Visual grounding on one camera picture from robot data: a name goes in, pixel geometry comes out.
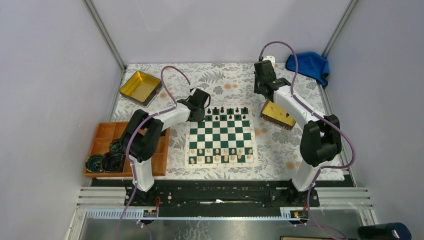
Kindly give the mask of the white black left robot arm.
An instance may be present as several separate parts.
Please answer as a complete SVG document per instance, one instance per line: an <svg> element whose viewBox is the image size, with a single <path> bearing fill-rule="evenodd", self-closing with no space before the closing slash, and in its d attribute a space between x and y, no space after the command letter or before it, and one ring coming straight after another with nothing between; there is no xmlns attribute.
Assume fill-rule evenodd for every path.
<svg viewBox="0 0 424 240"><path fill-rule="evenodd" d="M152 157L156 152L161 134L168 128L184 122L202 122L211 95L202 88L193 88L186 99L157 112L136 110L122 133L119 144L130 162L133 184L138 189L136 199L144 206L152 204L155 192Z"/></svg>

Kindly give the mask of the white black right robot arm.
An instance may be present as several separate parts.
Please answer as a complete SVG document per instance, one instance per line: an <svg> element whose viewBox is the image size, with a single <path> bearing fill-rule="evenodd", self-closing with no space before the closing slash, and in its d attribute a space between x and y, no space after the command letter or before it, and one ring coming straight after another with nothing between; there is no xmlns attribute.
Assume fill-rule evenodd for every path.
<svg viewBox="0 0 424 240"><path fill-rule="evenodd" d="M342 150L341 135L334 129L339 127L335 115L325 116L314 111L292 90L285 78L277 78L274 63L263 59L254 64L254 92L266 97L283 108L302 128L299 151L302 162L291 182L294 188L287 191L287 201L293 206L301 205L320 168L327 166Z"/></svg>

